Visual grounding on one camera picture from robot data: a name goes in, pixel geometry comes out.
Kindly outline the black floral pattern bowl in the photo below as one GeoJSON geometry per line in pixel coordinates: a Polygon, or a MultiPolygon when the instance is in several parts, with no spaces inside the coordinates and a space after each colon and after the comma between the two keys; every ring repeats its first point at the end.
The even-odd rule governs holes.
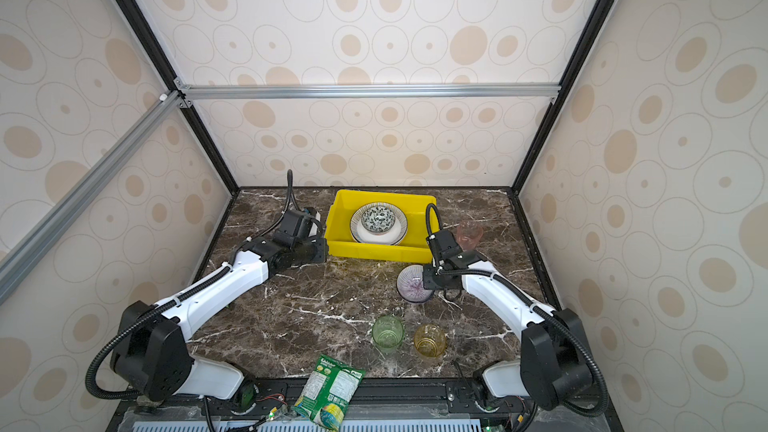
{"type": "Polygon", "coordinates": [[[387,204],[368,204],[361,213],[362,227],[372,234],[389,232],[397,221],[394,210],[387,204]]]}

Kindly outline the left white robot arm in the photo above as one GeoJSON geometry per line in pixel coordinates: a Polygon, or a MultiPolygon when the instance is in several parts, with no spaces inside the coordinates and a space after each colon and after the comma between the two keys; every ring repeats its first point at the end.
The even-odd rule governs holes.
{"type": "Polygon", "coordinates": [[[287,210],[271,236],[246,239],[210,275],[154,304],[131,304],[116,336],[89,365],[86,391],[102,400],[152,402],[194,395],[227,401],[238,413],[249,410],[258,393],[254,380],[235,365],[191,355],[187,344],[241,295],[289,268],[322,263],[327,253],[320,212],[287,210]]]}

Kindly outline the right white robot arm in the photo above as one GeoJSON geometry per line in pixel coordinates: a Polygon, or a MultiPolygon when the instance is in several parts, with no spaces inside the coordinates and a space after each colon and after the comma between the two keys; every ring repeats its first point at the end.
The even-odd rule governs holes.
{"type": "Polygon", "coordinates": [[[474,373],[470,386],[479,407],[495,409],[516,396],[547,411],[562,406],[584,417],[607,411],[607,382],[575,312],[536,300],[485,255],[463,250],[448,230],[430,232],[426,241],[432,262],[422,272],[424,287],[477,298],[520,342],[518,359],[497,361],[474,373]]]}

